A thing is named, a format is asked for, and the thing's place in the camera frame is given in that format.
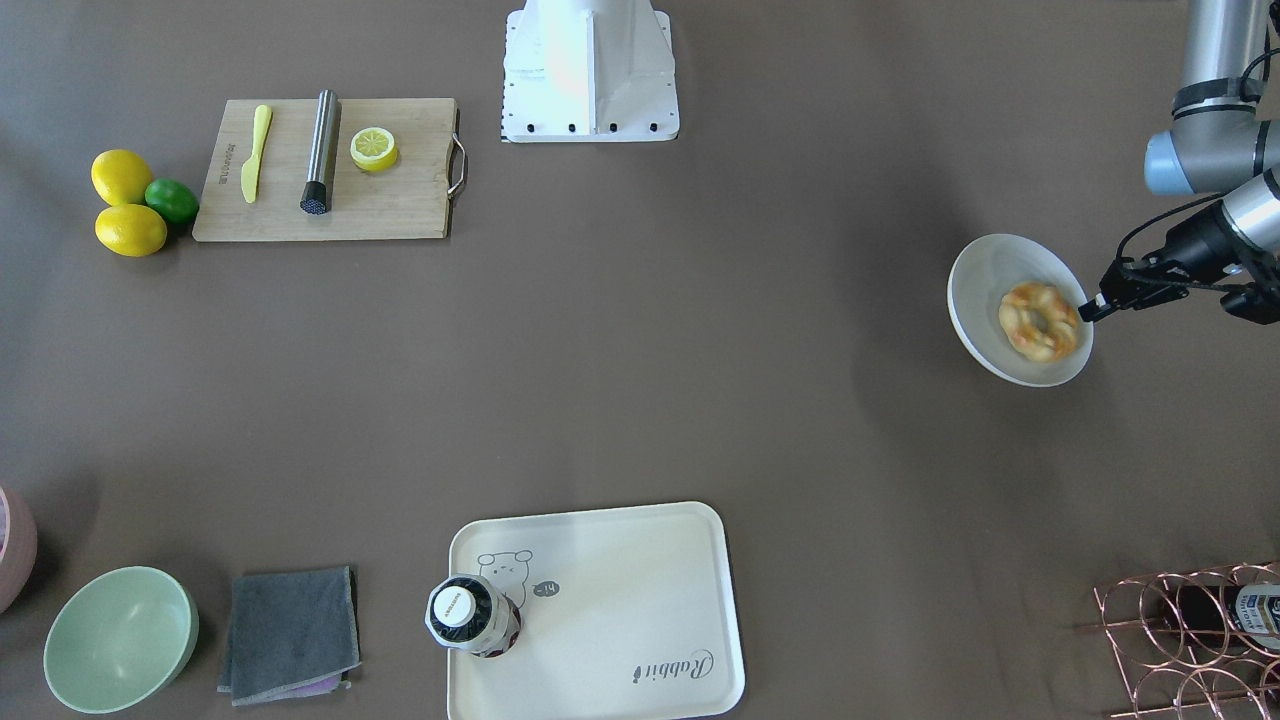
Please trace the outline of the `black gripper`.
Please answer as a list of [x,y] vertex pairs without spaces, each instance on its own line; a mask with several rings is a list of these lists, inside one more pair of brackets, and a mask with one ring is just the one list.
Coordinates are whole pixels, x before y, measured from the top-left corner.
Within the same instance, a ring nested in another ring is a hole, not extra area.
[[1082,322],[1096,323],[1116,310],[1167,304],[1192,290],[1210,290],[1224,297],[1245,286],[1222,283],[1231,273],[1247,269],[1247,213],[1234,202],[1212,202],[1194,213],[1166,233],[1162,247],[1143,258],[1126,254],[1126,246],[1142,231],[1190,208],[1188,202],[1166,211],[1123,237],[1100,281],[1100,293],[1076,309]]

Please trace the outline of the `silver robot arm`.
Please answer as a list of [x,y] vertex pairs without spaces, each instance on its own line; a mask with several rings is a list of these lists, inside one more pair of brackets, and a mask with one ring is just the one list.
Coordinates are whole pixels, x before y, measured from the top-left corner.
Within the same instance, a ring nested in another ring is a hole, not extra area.
[[1257,106],[1277,77],[1275,1],[1192,1],[1181,86],[1171,127],[1146,150],[1146,183],[1158,195],[1203,195],[1184,206],[1164,245],[1142,258],[1119,246],[1085,322],[1219,293],[1221,307],[1257,324],[1279,314],[1279,129]]

